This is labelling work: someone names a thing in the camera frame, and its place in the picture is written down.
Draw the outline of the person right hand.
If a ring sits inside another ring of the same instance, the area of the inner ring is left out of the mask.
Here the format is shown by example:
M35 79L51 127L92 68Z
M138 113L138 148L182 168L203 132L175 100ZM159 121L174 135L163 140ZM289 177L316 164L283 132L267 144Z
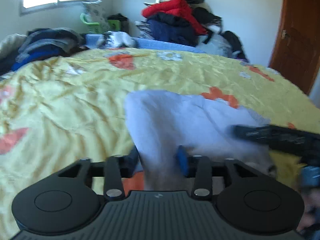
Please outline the person right hand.
M319 187L300 187L299 193L304 201L304 213L297 227L297 232L315 233L319 231Z

